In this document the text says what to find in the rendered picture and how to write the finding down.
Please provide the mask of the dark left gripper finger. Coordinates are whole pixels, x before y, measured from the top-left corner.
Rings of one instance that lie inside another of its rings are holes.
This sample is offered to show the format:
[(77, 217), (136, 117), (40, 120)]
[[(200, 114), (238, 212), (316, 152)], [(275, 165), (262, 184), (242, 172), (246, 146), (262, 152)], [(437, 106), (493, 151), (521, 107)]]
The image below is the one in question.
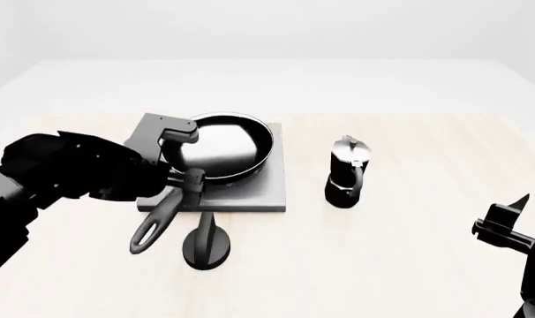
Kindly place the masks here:
[(165, 185), (181, 189), (184, 193), (200, 197), (204, 191), (206, 172), (202, 169), (189, 169), (186, 172), (171, 172)]

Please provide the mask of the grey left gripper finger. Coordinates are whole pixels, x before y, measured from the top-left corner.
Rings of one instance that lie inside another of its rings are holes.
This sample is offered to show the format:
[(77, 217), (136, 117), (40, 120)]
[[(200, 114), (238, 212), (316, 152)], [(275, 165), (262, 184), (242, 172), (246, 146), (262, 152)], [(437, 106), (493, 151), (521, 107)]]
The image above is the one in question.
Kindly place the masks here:
[(124, 145), (156, 165), (162, 153), (160, 140), (194, 144), (198, 139), (199, 131), (195, 121), (145, 113)]

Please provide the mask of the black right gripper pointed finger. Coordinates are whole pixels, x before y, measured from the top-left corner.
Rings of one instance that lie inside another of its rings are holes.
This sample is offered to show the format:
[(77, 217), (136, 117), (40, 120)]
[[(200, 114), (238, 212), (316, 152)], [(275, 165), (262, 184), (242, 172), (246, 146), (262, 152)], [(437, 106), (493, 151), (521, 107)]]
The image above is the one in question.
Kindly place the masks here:
[(529, 199), (530, 195), (527, 193), (518, 201), (510, 203), (508, 206), (500, 203), (492, 204), (487, 211), (487, 221), (504, 230), (512, 230)]

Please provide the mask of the black right gripper flat finger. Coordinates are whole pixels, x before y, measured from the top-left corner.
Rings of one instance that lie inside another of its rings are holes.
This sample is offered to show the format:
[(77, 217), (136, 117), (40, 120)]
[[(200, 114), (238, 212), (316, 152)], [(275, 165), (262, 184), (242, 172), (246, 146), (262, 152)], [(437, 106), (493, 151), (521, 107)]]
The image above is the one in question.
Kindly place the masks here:
[(483, 219), (474, 222), (471, 233), (476, 236), (477, 240), (491, 246), (510, 248), (514, 251), (530, 251), (535, 243), (534, 238)]

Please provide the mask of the black frying pan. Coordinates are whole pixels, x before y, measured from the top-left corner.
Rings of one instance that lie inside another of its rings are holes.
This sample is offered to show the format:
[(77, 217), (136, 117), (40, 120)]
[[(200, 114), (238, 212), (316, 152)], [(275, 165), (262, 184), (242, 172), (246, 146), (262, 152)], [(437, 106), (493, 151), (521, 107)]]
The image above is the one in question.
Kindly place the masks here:
[(134, 232), (131, 254), (152, 246), (178, 212), (200, 211), (208, 187), (231, 185), (262, 169), (274, 143), (266, 124), (241, 113), (145, 114), (125, 145), (156, 167), (157, 184), (171, 190)]

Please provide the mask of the black stove knob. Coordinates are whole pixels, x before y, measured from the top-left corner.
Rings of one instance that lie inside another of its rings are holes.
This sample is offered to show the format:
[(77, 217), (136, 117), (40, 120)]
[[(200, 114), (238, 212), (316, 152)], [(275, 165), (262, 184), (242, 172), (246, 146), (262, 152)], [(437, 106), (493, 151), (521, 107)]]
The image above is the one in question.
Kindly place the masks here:
[(186, 236), (182, 253), (185, 262), (197, 270), (215, 269), (230, 255), (230, 237), (216, 224), (213, 212), (202, 212), (199, 225)]

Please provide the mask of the grey square stove plate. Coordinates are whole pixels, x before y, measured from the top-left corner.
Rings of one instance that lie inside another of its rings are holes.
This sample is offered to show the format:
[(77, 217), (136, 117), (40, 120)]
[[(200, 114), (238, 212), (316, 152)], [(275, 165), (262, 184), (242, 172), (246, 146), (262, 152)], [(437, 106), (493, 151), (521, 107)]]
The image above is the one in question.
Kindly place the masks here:
[[(266, 124), (237, 113), (193, 117), (199, 139), (194, 144), (165, 140), (162, 158), (170, 172), (202, 169), (205, 188), (199, 211), (283, 212), (286, 210), (281, 124)], [(139, 211), (151, 211), (174, 187), (140, 198)]]

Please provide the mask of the black and silver moka pot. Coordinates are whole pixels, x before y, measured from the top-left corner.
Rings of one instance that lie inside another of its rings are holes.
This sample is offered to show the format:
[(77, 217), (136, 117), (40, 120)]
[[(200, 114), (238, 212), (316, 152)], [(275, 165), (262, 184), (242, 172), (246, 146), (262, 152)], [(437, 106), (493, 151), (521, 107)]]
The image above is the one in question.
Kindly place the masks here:
[(362, 141), (344, 135), (330, 153), (330, 172), (325, 198), (336, 208), (353, 208), (359, 202), (365, 170), (372, 150)]

